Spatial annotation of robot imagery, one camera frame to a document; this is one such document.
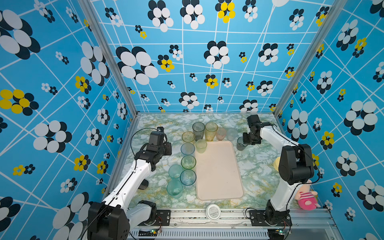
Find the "small grey glass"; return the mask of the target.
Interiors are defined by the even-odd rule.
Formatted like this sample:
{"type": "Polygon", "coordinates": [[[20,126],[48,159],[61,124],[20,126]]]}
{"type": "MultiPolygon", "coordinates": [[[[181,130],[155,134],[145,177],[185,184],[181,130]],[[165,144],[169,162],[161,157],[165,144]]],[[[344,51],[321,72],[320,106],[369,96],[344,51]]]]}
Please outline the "small grey glass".
{"type": "Polygon", "coordinates": [[[237,140],[237,150],[238,151],[243,151],[246,147],[248,146],[248,144],[246,144],[244,142],[244,139],[243,137],[239,137],[238,140],[237,140]]]}

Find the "light green short glass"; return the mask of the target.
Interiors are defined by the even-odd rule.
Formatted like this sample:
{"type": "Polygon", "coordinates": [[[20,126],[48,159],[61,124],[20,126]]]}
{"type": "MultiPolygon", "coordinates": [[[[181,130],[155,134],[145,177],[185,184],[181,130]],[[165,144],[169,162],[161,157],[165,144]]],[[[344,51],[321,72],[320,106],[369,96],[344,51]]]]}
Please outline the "light green short glass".
{"type": "Polygon", "coordinates": [[[196,151],[200,154],[204,153],[207,149],[207,141],[204,139],[196,141],[196,151]]]}

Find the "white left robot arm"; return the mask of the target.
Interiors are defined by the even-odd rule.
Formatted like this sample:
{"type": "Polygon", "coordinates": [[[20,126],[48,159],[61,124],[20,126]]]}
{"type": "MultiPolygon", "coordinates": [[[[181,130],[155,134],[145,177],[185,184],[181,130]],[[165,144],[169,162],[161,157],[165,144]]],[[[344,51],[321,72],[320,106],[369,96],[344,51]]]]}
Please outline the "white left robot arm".
{"type": "Polygon", "coordinates": [[[166,142],[159,147],[145,144],[135,156],[130,172],[118,186],[100,203],[94,202],[88,211],[88,226],[85,240],[126,240],[131,228],[139,224],[152,224],[157,218],[156,203],[140,201],[135,207],[129,204],[146,177],[156,169],[162,156],[172,154],[172,144],[166,142]]]}

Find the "clear dotted glass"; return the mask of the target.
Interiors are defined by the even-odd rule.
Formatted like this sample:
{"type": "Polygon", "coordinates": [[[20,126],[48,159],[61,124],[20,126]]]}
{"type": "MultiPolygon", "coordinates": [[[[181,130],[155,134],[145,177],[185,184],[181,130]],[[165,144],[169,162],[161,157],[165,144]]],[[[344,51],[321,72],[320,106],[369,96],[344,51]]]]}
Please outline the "clear dotted glass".
{"type": "Polygon", "coordinates": [[[238,131],[234,128],[227,129],[227,140],[234,141],[238,138],[238,131]]]}

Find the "pink dotted glass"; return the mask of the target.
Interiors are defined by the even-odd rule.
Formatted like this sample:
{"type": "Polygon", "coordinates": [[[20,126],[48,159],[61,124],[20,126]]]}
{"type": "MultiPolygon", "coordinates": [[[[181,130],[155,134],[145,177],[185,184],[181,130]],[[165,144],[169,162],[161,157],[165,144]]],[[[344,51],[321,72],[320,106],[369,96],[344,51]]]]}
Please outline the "pink dotted glass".
{"type": "Polygon", "coordinates": [[[218,128],[216,132],[217,141],[223,141],[227,135],[227,130],[225,128],[218,128]]]}

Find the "teal glass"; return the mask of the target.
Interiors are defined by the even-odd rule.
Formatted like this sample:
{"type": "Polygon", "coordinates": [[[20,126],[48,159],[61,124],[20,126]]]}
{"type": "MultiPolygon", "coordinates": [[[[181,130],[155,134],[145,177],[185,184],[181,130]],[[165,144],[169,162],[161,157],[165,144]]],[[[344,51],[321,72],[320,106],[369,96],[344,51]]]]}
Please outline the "teal glass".
{"type": "Polygon", "coordinates": [[[174,164],[169,168],[169,176],[172,179],[179,179],[183,171],[184,168],[181,165],[174,164]]]}

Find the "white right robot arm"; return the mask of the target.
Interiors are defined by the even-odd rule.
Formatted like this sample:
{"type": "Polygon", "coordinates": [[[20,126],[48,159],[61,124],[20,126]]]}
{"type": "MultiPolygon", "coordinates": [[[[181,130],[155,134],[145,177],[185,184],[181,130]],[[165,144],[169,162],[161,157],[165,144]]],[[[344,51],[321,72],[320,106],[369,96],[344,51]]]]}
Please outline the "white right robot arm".
{"type": "Polygon", "coordinates": [[[278,164],[280,182],[265,210],[265,221],[276,225],[290,216],[289,206],[294,195],[314,176],[311,147],[289,139],[272,123],[261,122],[257,115],[248,117],[247,123],[250,131],[243,133],[245,144],[256,145],[267,141],[281,154],[278,164]]]}

